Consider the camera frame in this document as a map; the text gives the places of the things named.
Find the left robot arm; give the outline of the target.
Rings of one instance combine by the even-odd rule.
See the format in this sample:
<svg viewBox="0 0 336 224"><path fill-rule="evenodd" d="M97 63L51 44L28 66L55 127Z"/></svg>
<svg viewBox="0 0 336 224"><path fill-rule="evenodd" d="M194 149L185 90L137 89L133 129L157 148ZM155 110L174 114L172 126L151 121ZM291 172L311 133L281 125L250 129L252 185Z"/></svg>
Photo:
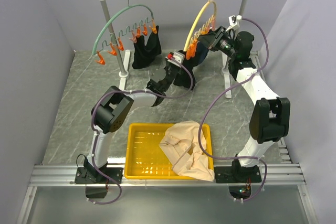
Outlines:
<svg viewBox="0 0 336 224"><path fill-rule="evenodd" d="M111 144L108 134L116 132L122 126L130 111L143 106L158 106L167 99L165 93L181 71L181 63L167 60L166 66L156 71L145 89L126 91L111 86L96 103L91 111L91 150L83 164L87 177L92 182L100 183L106 178L108 149Z"/></svg>

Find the orange clothes peg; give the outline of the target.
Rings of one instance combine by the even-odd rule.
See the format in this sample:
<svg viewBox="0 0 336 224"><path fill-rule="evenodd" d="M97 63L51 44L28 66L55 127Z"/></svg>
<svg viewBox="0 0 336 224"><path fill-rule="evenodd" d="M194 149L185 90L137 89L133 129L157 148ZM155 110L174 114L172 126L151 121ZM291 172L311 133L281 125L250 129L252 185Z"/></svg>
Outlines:
<svg viewBox="0 0 336 224"><path fill-rule="evenodd" d="M190 60L195 57L197 44L190 44L186 51L186 60Z"/></svg>

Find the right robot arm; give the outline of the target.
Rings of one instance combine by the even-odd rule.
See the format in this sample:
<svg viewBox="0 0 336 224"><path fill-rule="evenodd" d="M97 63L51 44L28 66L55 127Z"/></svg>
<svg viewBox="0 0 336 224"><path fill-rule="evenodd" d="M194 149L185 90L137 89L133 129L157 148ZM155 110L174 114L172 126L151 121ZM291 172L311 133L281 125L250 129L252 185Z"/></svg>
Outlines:
<svg viewBox="0 0 336 224"><path fill-rule="evenodd" d="M254 36L241 31L235 38L220 26L201 35L198 41L211 51L221 51L228 58L230 75L247 92L254 109L249 122L250 137L235 156L231 167L215 169L216 181L227 183L260 182L259 160L275 142L289 131L290 101L274 93L261 78L250 58Z"/></svg>

